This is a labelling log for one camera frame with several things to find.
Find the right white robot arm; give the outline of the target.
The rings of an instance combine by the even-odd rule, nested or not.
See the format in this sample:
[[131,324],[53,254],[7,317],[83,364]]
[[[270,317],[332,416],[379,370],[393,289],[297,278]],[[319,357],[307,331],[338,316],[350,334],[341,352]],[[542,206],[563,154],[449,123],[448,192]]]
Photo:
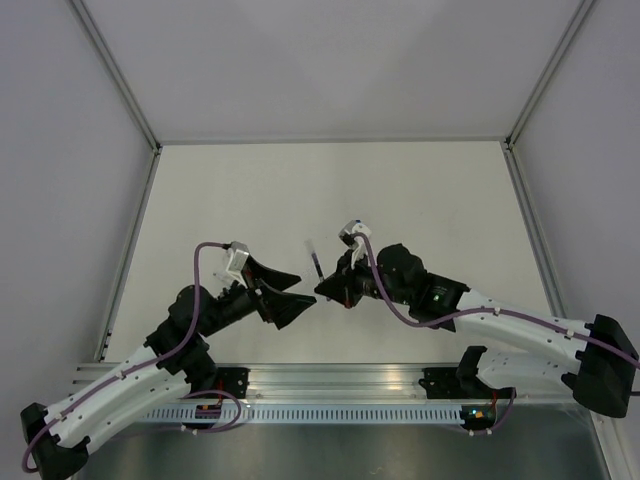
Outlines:
[[384,301],[412,328],[477,335],[515,348],[514,354],[483,345],[464,352],[455,373],[464,395],[549,389],[569,392],[581,406],[623,418],[632,397],[639,354],[621,324],[598,314],[591,321],[538,317],[501,303],[464,283],[430,273],[405,246],[382,249],[375,259],[345,253],[335,272],[315,288],[346,308],[364,297]]

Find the purple ink pen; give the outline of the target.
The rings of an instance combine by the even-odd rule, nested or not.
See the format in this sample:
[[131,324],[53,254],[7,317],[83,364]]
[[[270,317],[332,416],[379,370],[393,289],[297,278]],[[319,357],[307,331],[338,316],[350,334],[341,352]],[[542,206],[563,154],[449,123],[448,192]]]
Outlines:
[[320,261],[319,261],[319,258],[317,256],[317,253],[316,253],[315,250],[312,250],[310,255],[311,255],[311,259],[312,259],[312,262],[313,262],[313,265],[314,265],[314,269],[316,271],[319,283],[322,283],[324,281],[325,277],[324,277],[323,270],[321,268]]

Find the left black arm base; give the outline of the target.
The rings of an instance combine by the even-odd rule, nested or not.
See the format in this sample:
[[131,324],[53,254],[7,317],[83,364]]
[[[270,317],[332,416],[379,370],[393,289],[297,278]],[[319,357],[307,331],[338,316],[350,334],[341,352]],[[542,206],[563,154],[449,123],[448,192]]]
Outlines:
[[213,393],[213,390],[227,392],[237,399],[246,398],[250,373],[246,367],[218,366],[205,353],[189,365],[185,372],[190,385],[188,398],[224,399],[222,394]]

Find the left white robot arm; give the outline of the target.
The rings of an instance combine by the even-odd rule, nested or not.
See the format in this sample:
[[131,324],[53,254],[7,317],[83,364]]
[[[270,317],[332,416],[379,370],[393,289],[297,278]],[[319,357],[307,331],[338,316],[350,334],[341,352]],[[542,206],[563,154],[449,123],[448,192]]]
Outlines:
[[277,329],[287,327],[316,302],[290,292],[300,281],[247,258],[238,278],[217,296],[198,282],[183,288],[167,318],[123,362],[66,399],[21,411],[23,470],[68,479],[107,440],[155,407],[190,394],[211,395],[218,367],[208,337],[252,314]]

